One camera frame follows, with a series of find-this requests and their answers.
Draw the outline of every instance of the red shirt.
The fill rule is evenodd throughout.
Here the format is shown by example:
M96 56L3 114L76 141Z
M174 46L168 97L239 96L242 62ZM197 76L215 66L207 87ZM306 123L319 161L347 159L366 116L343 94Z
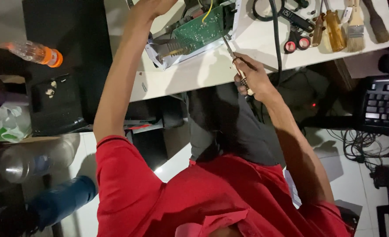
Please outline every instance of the red shirt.
M349 236L335 205L294 207L280 165L226 154L163 183L120 136L98 143L96 161L98 236L173 237L188 229L207 237L235 223L245 237Z

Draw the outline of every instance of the keyboard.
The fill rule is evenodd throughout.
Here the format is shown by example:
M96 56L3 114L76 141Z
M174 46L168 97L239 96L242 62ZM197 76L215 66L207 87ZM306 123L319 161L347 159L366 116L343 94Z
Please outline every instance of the keyboard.
M373 127L373 132L389 135L389 76L367 77L364 80L366 88L359 116L360 124ZM376 127L387 130L377 132Z

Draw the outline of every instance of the screwdriver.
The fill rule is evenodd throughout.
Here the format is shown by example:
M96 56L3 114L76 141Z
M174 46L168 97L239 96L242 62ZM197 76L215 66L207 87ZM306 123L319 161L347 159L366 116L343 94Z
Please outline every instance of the screwdriver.
M246 87L248 95L253 95L254 94L253 91L247 85L245 73L242 72L240 69L238 69L237 66L235 65L235 60L238 59L238 57L236 57L234 55L234 52L232 51L231 47L229 46L227 39L224 36L222 36L222 38L223 38L225 45L227 46L227 51L228 51L229 55L232 57L232 64L234 65L235 69L237 70L237 74L241 78L241 84Z
M316 26L314 28L313 41L312 41L313 47L319 46L320 41L322 41L323 16L324 16L324 13L322 12L322 8L323 8L323 0L321 0L320 3L320 13L318 19L316 20Z
M328 0L325 1L326 6L326 25L328 26L328 35L330 46L333 52L338 52L346 47L345 39L342 36L341 29L339 28L337 15L329 9Z

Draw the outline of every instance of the green circuit board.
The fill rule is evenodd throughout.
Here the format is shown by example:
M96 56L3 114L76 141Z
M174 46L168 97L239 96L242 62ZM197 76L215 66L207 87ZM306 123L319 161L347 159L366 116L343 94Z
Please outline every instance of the green circuit board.
M187 54L218 40L224 33L222 6L213 8L202 22L205 15L206 13L174 30L177 41L188 49Z

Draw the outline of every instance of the person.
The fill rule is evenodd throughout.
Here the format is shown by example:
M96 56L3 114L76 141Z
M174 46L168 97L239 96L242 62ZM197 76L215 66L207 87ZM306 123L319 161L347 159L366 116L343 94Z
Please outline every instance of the person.
M93 126L98 236L349 236L322 163L263 65L247 55L236 54L236 66L275 128L264 128L255 119L244 86L227 83L190 92L191 160L196 164L168 183L124 137L136 68L152 22L175 2L140 0L134 5L105 82ZM239 85L239 76L234 79ZM298 209L282 162L302 201Z

